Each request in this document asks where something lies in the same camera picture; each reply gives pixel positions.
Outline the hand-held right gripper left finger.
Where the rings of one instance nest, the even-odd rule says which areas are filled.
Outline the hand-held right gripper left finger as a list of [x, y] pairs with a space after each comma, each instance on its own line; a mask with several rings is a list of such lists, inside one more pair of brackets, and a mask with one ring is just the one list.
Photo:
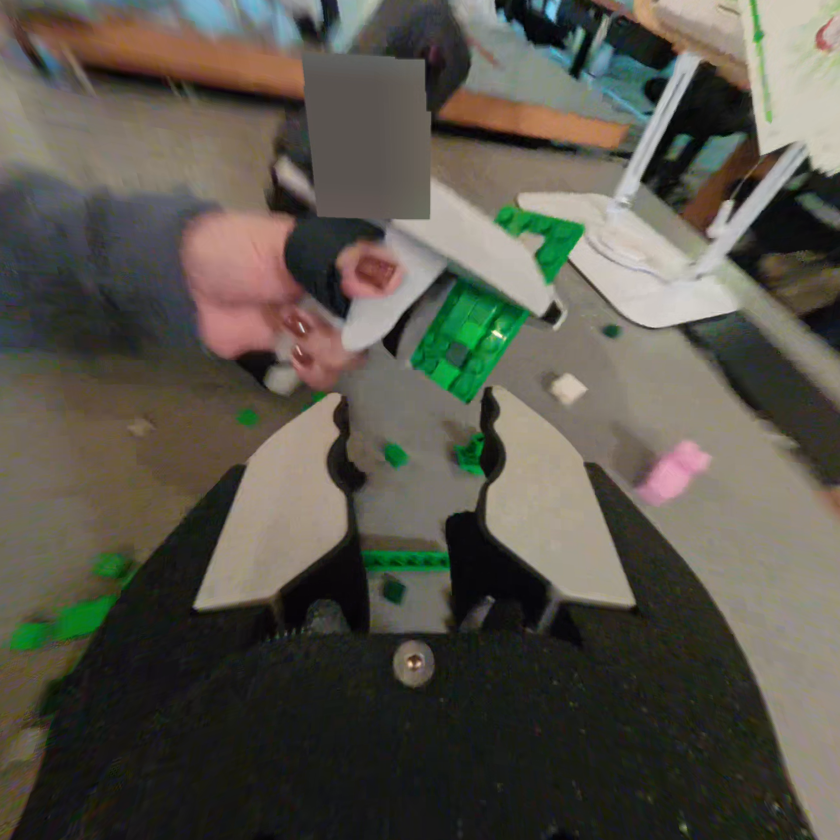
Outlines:
[[350, 407], [327, 394], [250, 456], [193, 609], [267, 605], [355, 531]]

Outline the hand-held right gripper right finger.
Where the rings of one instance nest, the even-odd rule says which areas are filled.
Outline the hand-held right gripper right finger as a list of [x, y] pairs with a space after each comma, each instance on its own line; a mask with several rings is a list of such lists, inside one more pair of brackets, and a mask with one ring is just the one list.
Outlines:
[[480, 401], [488, 538], [544, 584], [546, 611], [571, 603], [631, 611], [636, 598], [585, 462], [559, 429], [502, 387]]

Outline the green checkered brick assembly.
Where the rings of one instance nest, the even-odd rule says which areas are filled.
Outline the green checkered brick assembly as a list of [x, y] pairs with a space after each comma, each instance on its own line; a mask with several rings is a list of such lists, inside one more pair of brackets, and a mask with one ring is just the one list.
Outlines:
[[[570, 220], [525, 211], [508, 204], [494, 223], [514, 238], [542, 238], [535, 259], [558, 298], [554, 285], [578, 245], [585, 226]], [[446, 291], [441, 309], [418, 341], [409, 364], [463, 404], [487, 383], [531, 313], [495, 290], [457, 278]]]

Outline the person's left forearm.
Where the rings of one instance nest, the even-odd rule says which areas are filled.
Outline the person's left forearm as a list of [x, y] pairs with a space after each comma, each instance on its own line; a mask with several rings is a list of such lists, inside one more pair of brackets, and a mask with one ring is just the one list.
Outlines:
[[120, 194], [3, 171], [2, 352], [203, 352], [181, 245], [218, 209], [189, 192]]

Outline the person's left hand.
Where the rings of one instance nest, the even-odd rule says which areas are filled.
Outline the person's left hand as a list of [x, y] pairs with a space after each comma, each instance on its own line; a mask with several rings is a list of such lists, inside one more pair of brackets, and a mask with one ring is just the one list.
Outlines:
[[304, 309], [309, 290], [300, 280], [329, 267], [332, 290], [353, 300], [389, 297], [405, 276], [373, 225], [284, 213], [204, 213], [184, 227], [180, 259], [197, 331], [210, 351], [236, 361], [289, 339], [297, 377], [322, 392], [357, 369], [364, 352], [346, 350], [331, 322]]

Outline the white book stand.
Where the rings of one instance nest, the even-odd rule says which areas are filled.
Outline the white book stand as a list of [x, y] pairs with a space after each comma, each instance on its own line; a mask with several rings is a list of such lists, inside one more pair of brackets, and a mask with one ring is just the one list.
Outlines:
[[612, 196], [572, 192], [522, 192], [520, 209], [576, 222], [584, 235], [569, 261], [626, 320], [663, 329], [714, 319], [739, 309], [739, 300], [717, 278], [719, 266], [806, 158], [793, 143], [716, 237], [690, 261], [634, 211], [642, 177], [690, 86], [700, 57], [679, 55], [653, 116]]

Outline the pink toy pig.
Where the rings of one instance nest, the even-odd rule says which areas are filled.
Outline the pink toy pig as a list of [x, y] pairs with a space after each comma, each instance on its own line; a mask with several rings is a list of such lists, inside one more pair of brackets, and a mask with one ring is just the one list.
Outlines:
[[694, 441], [680, 441], [654, 462], [636, 492], [644, 503], [661, 507], [682, 496], [711, 461], [711, 455]]

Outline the wooden table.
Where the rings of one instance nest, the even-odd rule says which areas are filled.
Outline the wooden table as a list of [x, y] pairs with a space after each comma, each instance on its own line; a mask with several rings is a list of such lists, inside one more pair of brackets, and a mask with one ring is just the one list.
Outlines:
[[[290, 102], [305, 98], [299, 48], [240, 37], [211, 38], [191, 25], [165, 26], [118, 9], [86, 18], [49, 11], [12, 13], [33, 42], [72, 57], [75, 68], [114, 70]], [[619, 149], [633, 117], [575, 79], [511, 31], [468, 26], [469, 77], [437, 112], [440, 123], [534, 140]]]

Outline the black office chair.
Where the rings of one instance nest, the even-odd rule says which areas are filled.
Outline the black office chair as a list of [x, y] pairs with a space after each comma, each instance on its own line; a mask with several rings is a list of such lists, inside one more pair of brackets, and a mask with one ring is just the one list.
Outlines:
[[710, 139], [736, 133], [752, 136], [754, 131], [750, 94], [702, 62], [647, 166], [643, 183], [666, 199]]

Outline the white instruction booklet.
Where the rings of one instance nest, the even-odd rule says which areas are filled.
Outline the white instruction booklet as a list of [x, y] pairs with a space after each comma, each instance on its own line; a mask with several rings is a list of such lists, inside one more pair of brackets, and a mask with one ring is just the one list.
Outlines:
[[839, 170], [839, 2], [741, 1], [759, 150], [805, 145], [812, 167]]

